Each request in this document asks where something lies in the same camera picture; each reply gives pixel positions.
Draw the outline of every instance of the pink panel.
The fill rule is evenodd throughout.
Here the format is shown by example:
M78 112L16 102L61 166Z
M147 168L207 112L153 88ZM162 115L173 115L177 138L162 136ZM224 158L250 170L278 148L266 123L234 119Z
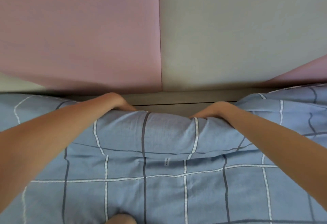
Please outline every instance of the pink panel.
M0 0L0 70L82 94L161 91L159 0Z
M325 82L327 82L327 55L260 83L259 86L286 87Z

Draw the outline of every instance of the plaid pattern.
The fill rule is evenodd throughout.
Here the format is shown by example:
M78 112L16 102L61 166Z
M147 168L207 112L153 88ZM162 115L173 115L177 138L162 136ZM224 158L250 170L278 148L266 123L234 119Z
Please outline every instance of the plaid pattern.
M1 94L0 130L75 104ZM327 87L252 94L237 106L326 146ZM0 223L327 223L327 213L221 119L110 111L60 153Z

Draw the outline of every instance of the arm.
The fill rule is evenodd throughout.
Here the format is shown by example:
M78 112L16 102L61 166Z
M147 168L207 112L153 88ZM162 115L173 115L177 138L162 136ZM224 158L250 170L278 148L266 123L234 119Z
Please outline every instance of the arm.
M0 213L88 126L113 108L136 110L120 95L63 107L0 133Z
M326 148L227 102L216 102L194 117L225 119L327 210Z

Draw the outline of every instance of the skin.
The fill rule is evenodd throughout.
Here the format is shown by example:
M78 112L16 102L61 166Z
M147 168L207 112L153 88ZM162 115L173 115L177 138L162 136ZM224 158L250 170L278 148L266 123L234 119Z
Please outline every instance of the skin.
M1 132L0 212L65 147L112 109L136 110L120 95L108 93ZM225 119L327 210L326 148L226 102L216 102L192 117ZM115 218L126 218L120 223L135 222L132 218ZM117 222L110 219L108 223Z

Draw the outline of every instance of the blue plaid blanket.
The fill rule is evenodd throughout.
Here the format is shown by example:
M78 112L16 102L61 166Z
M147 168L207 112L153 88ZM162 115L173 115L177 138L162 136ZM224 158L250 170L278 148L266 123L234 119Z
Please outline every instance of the blue plaid blanket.
M72 104L1 94L0 131ZM236 105L327 146L326 84ZM51 161L0 223L104 223L117 213L139 224L327 223L325 210L225 121L116 110Z

